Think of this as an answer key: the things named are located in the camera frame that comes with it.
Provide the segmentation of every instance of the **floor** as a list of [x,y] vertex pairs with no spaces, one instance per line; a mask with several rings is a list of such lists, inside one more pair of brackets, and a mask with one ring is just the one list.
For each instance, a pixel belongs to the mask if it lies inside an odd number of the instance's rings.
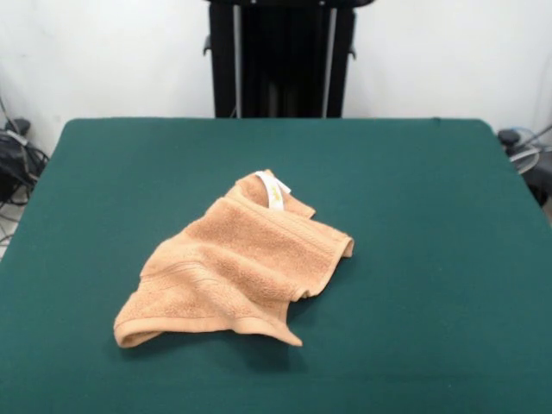
[[19,219],[23,214],[23,207],[17,207],[14,205],[5,205],[0,210],[0,260],[3,258],[3,254],[9,245],[9,235],[13,235],[16,232]]

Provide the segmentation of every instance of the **towel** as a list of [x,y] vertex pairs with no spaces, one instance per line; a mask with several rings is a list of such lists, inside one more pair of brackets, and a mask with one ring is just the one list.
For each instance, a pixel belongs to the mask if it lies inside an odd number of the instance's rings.
[[232,329],[302,346],[286,324],[289,304],[322,292],[354,242],[288,190],[269,170],[250,174],[162,242],[116,317],[117,344]]

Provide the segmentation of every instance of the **cable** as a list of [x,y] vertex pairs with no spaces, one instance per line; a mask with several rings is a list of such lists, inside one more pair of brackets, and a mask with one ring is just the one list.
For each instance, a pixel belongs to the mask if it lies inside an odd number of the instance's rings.
[[525,132],[529,135],[531,135],[531,137],[535,136],[536,134],[531,131],[529,128],[525,128],[525,127],[511,127],[510,129],[513,129],[514,131],[519,131],[519,132]]
[[536,153],[535,157],[533,158],[533,161],[528,166],[518,169],[517,172],[519,173],[519,175],[524,175],[526,172],[535,168],[535,166],[538,164],[538,161],[540,159],[541,159],[541,155],[539,153]]
[[11,239],[13,236],[14,236],[13,233],[11,235],[5,235],[2,239],[0,239],[0,244],[2,244],[5,241]]
[[0,218],[3,218],[4,220],[7,220],[8,222],[19,223],[19,220],[17,220],[16,218],[5,216],[5,215],[2,214],[2,213],[0,213]]
[[533,141],[538,140],[541,136],[546,135],[550,131],[552,131],[552,125],[549,125],[545,129],[543,129],[541,132],[539,132],[538,134],[533,135],[531,138],[529,138],[529,140],[518,143],[515,147],[522,147],[524,145],[530,144]]
[[510,157],[510,162],[516,162],[519,160],[522,160],[523,158],[527,158],[531,155],[538,154],[541,152],[541,149],[537,147],[533,147],[532,145],[529,145],[527,147],[530,147],[527,151],[523,151],[522,153],[515,154],[512,157]]
[[[49,160],[24,137],[0,129],[0,203],[26,205]],[[20,189],[26,199],[14,200]]]
[[2,110],[2,113],[3,113],[4,117],[8,120],[9,124],[13,127],[13,129],[16,131],[16,133],[21,135],[21,131],[19,130],[19,126],[8,115],[8,111],[6,110],[6,105],[3,104],[2,94],[0,94],[0,110]]

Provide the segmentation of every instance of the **metal rod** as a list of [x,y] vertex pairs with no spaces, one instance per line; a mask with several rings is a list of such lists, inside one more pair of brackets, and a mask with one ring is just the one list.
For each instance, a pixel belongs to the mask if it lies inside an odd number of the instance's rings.
[[234,6],[235,117],[242,117],[242,8]]
[[336,43],[337,9],[329,12],[328,50],[326,51],[326,72],[324,74],[324,95],[322,101],[322,118],[328,117],[329,87],[331,84],[331,67],[334,60],[334,45]]

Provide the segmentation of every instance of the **black stand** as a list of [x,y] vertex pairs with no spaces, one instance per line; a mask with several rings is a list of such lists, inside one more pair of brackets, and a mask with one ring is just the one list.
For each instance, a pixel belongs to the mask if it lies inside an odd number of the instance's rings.
[[216,117],[340,117],[354,7],[373,0],[211,0]]

